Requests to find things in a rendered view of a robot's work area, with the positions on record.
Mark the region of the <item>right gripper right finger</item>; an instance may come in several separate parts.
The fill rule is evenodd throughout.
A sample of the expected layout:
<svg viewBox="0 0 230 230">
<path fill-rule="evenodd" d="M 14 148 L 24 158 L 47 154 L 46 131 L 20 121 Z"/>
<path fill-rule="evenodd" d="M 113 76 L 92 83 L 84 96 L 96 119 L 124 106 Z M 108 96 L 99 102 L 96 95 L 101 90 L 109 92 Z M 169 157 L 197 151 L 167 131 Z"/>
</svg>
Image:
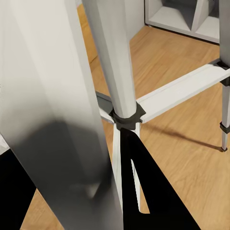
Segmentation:
<svg viewBox="0 0 230 230">
<path fill-rule="evenodd" d="M 120 145 L 124 230 L 201 230 L 138 135 L 122 127 Z M 131 160 L 150 214 L 139 211 Z"/>
</svg>

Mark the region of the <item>camera tripod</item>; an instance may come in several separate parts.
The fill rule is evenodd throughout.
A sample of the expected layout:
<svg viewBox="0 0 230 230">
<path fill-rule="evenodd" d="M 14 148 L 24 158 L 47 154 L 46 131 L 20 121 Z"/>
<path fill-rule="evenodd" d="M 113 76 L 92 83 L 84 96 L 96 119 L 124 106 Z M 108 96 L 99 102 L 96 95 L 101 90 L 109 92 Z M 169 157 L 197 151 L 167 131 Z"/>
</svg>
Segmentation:
<svg viewBox="0 0 230 230">
<path fill-rule="evenodd" d="M 228 150 L 230 0 L 219 0 L 219 58 L 139 99 L 125 0 L 81 1 L 110 96 L 95 91 L 75 0 L 0 0 L 0 135 L 64 230 L 124 230 L 122 127 L 140 138 L 140 123 L 221 82 Z"/>
</svg>

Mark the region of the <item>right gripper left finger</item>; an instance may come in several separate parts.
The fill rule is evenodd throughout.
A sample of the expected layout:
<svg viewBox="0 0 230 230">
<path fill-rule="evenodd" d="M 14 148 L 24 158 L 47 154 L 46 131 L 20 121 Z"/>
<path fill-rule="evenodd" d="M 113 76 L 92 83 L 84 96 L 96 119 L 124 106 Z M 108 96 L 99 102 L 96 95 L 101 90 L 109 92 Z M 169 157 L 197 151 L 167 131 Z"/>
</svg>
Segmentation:
<svg viewBox="0 0 230 230">
<path fill-rule="evenodd" d="M 36 186 L 12 152 L 0 155 L 0 230 L 20 230 Z"/>
</svg>

